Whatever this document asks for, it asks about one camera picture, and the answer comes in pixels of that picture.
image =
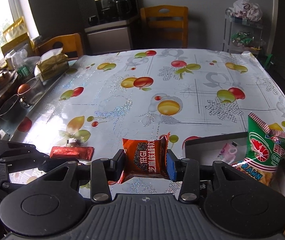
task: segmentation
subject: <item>orange snack bag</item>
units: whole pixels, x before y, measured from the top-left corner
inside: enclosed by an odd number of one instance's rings
[[[123,183],[132,177],[168,179],[166,170],[168,139],[169,133],[159,140],[123,138],[126,163],[118,183]]]

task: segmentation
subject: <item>wooden chair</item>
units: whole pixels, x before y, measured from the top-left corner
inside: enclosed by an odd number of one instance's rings
[[[181,40],[182,48],[188,43],[188,7],[159,5],[140,9],[142,23],[148,29],[182,29],[181,32],[157,31],[156,35],[167,40]],[[147,20],[148,18],[181,17],[182,20]]]
[[[46,43],[36,48],[36,53],[41,56],[51,49],[63,48],[63,53],[77,52],[77,57],[69,58],[68,60],[78,59],[84,55],[83,47],[81,44],[81,36],[78,33],[57,36]]]

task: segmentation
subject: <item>red wrapper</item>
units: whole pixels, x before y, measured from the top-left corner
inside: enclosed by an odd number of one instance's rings
[[[93,147],[58,147],[53,146],[50,158],[77,158],[90,161],[94,153]]]

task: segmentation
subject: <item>red apple print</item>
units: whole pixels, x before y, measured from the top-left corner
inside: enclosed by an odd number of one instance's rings
[[[147,56],[155,56],[157,54],[157,52],[155,52],[154,50],[148,50],[145,53]]]
[[[244,92],[239,88],[229,88],[228,91],[233,93],[235,99],[245,99]]]
[[[201,137],[198,137],[198,136],[190,136],[190,137],[188,137],[187,139],[185,139],[185,140],[183,141],[183,143],[182,143],[182,149],[184,148],[186,141],[194,140],[194,139],[198,139],[198,138],[201,138]]]
[[[83,87],[78,87],[78,88],[75,88],[73,91],[74,92],[73,92],[72,97],[77,97],[84,91],[84,88]]]
[[[172,65],[173,67],[185,67],[185,66],[187,66],[187,63],[184,62],[184,61],[182,61],[182,60],[174,60],[174,61],[171,63],[171,65]]]
[[[153,82],[154,80],[150,77],[140,77],[134,81],[134,86],[137,88],[145,88],[149,87]]]
[[[28,132],[30,128],[32,127],[32,124],[33,124],[32,121],[28,117],[25,117],[17,129],[20,132]]]

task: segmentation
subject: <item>red snack packet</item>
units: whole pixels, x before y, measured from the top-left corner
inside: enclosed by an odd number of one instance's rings
[[[126,163],[118,183],[132,177],[168,179],[166,153],[169,133],[160,140],[129,140],[123,138]]]
[[[53,146],[50,158],[77,158],[90,161],[94,153],[93,147],[58,147]]]

